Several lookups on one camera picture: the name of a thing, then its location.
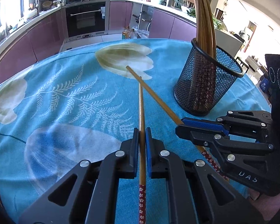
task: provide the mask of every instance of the table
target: table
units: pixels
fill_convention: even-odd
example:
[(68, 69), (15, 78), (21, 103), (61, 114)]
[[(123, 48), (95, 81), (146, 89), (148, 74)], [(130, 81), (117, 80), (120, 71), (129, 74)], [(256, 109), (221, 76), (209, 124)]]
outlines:
[[(188, 42), (166, 39), (99, 43), (47, 58), (3, 83), (0, 195), (11, 218), (17, 221), (77, 162), (99, 161), (132, 136), (138, 127), (138, 82), (122, 71), (127, 64), (180, 118), (195, 118), (172, 93), (191, 48)], [(175, 135), (175, 124), (145, 91), (144, 107), (152, 137), (184, 160), (202, 158), (191, 142)], [(228, 110), (270, 108), (244, 75), (204, 118), (215, 120)], [(246, 196), (243, 185), (230, 183)], [(138, 184), (138, 177), (120, 180), (115, 223), (137, 223)], [(147, 180), (147, 223), (168, 223), (164, 179)]]

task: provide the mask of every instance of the kitchen cabinet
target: kitchen cabinet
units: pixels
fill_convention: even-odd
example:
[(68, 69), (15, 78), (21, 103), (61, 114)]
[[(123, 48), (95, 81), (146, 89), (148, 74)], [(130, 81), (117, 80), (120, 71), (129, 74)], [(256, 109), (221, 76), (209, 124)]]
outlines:
[(61, 11), (45, 17), (28, 31), (37, 61), (57, 54), (64, 40)]
[(127, 11), (125, 13), (125, 26), (126, 27), (130, 25), (131, 16), (132, 16), (132, 7), (133, 7), (133, 3), (128, 2), (127, 3)]
[(129, 26), (132, 13), (132, 4), (130, 2), (110, 2), (109, 12), (109, 30), (124, 29)]
[(0, 84), (36, 63), (28, 34), (24, 35), (0, 61)]
[(175, 17), (155, 9), (150, 24), (149, 38), (169, 39)]
[(193, 38), (196, 38), (196, 26), (182, 19), (175, 18), (170, 39), (191, 42)]

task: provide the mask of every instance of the cooking oil bottle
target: cooking oil bottle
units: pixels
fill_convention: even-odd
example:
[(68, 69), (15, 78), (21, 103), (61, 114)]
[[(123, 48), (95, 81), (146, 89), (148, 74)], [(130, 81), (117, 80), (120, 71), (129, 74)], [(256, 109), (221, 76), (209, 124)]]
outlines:
[(129, 33), (130, 33), (130, 27), (126, 26), (125, 30), (122, 32), (122, 39), (128, 39), (129, 38)]

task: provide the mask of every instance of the black mesh cup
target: black mesh cup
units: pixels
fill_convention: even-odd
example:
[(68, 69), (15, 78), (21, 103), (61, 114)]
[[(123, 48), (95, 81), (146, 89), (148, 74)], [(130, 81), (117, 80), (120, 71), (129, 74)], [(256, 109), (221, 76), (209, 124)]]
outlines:
[(205, 116), (237, 78), (244, 76), (238, 62), (217, 46), (217, 60), (192, 40), (192, 49), (173, 88), (175, 100), (189, 114)]

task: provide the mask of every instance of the countertop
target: countertop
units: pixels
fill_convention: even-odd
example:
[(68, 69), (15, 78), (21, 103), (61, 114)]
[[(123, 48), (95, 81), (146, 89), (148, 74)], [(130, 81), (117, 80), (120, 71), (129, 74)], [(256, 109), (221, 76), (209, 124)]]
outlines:
[(25, 22), (19, 29), (12, 32), (10, 35), (8, 35), (6, 38), (4, 38), (0, 42), (0, 54), (14, 41), (19, 37), (22, 33), (24, 33), (26, 30), (31, 28), (33, 25), (44, 19), (45, 17), (49, 16), (50, 14), (60, 10), (61, 7), (55, 7), (48, 11), (43, 11), (39, 14), (39, 16)]
[[(165, 12), (177, 15), (187, 21), (189, 21), (190, 23), (193, 24), (193, 26), (196, 26), (196, 18), (193, 18), (189, 15), (187, 15), (186, 13), (184, 13), (181, 10), (172, 8), (172, 7), (167, 7), (164, 5), (160, 5), (160, 4), (156, 4), (156, 3), (152, 3), (152, 2), (147, 2), (147, 1), (142, 1), (142, 0), (110, 0), (110, 1), (129, 1), (129, 2), (135, 2), (135, 3), (140, 3), (140, 4), (144, 4), (147, 6), (151, 6), (160, 10), (163, 10)], [(27, 31), (29, 28), (31, 28), (32, 26), (34, 26), (36, 23), (38, 23), (39, 21), (41, 21), (43, 18), (45, 18), (46, 16), (49, 16), (50, 14), (62, 9), (62, 8), (66, 8), (66, 6), (64, 7), (56, 7), (56, 8), (52, 8), (48, 11), (45, 12), (41, 12), (40, 15), (26, 23), (24, 23), (24, 25), (22, 25), (19, 29), (17, 29), (16, 31), (14, 31), (13, 33), (11, 33), (9, 36), (7, 36), (3, 41), (0, 42), (0, 54), (14, 41), (17, 39), (17, 37), (19, 37), (22, 33), (24, 33), (25, 31)], [(232, 37), (235, 40), (238, 40), (237, 38), (235, 38), (234, 36), (232, 36), (231, 34), (229, 34), (228, 32), (224, 32), (225, 34), (228, 34), (230, 37)]]
[(184, 19), (189, 20), (190, 22), (194, 23), (196, 25), (196, 18), (193, 18), (191, 16), (189, 16), (188, 14), (184, 13), (182, 10), (178, 10), (172, 7), (166, 7), (164, 5), (160, 5), (157, 3), (153, 3), (153, 2), (147, 2), (147, 1), (142, 1), (142, 0), (110, 0), (110, 1), (129, 1), (129, 2), (135, 2), (135, 3), (140, 3), (143, 5), (147, 5), (147, 6), (151, 6), (151, 7), (155, 7), (164, 11), (167, 11), (169, 13), (173, 13), (179, 17), (182, 17)]

